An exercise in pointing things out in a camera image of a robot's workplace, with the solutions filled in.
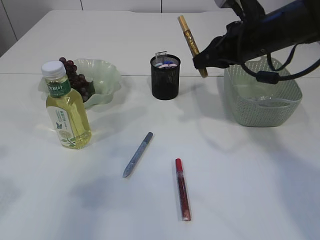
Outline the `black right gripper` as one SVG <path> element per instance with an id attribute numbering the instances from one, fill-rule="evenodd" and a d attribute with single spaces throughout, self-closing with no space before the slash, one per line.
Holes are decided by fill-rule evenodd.
<path id="1" fill-rule="evenodd" d="M 197 56 L 193 57 L 193 65 L 197 70 L 208 67 L 225 69 L 240 63 L 238 57 L 238 38 L 241 30 L 252 28 L 252 22 L 234 21 L 226 26 L 226 33 L 215 37 Z"/>

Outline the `blue black right arm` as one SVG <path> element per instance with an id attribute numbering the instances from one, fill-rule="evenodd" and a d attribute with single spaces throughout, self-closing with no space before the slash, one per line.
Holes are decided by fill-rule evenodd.
<path id="1" fill-rule="evenodd" d="M 196 69 L 225 69 L 296 44 L 320 39 L 320 2 L 295 0 L 266 13 L 256 0 L 217 0 L 219 8 L 230 8 L 240 18 L 226 26 L 193 58 Z"/>

